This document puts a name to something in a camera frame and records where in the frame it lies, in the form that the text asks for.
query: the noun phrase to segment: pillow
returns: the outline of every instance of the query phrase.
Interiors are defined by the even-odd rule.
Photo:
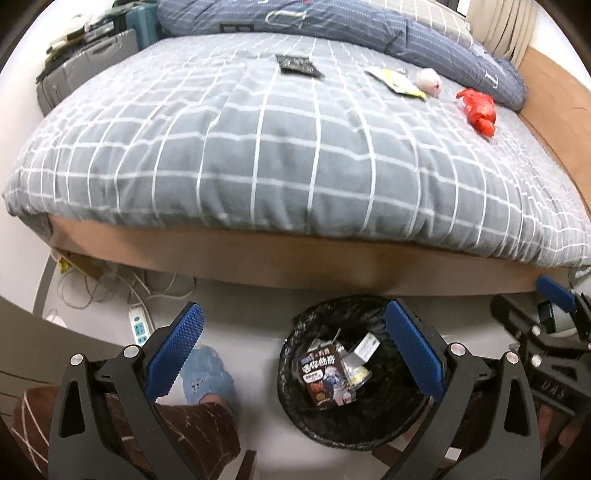
[[[471,48],[474,43],[470,34],[470,24],[466,19],[435,0],[366,0],[366,2],[396,10],[405,17],[437,30],[466,48]]]

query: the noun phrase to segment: black trash bag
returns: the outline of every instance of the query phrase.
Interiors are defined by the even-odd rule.
[[[429,398],[417,387],[385,327],[390,300],[353,295],[328,300],[294,318],[294,330],[279,358],[277,393],[288,417],[306,436],[323,445],[347,450],[372,450],[406,432],[421,416]],[[299,380],[294,361],[314,338],[338,341],[349,351],[367,332],[381,342],[366,364],[372,376],[355,402],[328,410],[315,408]]]

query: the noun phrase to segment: red plastic bag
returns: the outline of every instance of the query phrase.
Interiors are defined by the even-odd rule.
[[[470,124],[485,137],[492,137],[496,131],[496,111],[493,97],[468,88],[459,92],[456,98],[464,99],[464,111]]]

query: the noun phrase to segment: wooden bed frame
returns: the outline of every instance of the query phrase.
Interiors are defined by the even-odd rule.
[[[591,205],[591,92],[529,48],[521,73],[529,90],[521,112]],[[345,241],[205,228],[145,229],[51,217],[52,247],[199,278],[266,287],[389,295],[480,295],[534,290],[538,268],[414,244]]]

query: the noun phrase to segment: brown shorts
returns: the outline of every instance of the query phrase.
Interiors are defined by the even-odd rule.
[[[47,478],[51,417],[58,387],[28,390],[18,400],[12,417],[12,436],[26,456]],[[141,453],[117,397],[107,404],[115,429],[134,465],[151,470]],[[194,406],[157,405],[174,438],[208,480],[216,480],[224,467],[240,453],[238,429],[230,412],[217,403]]]

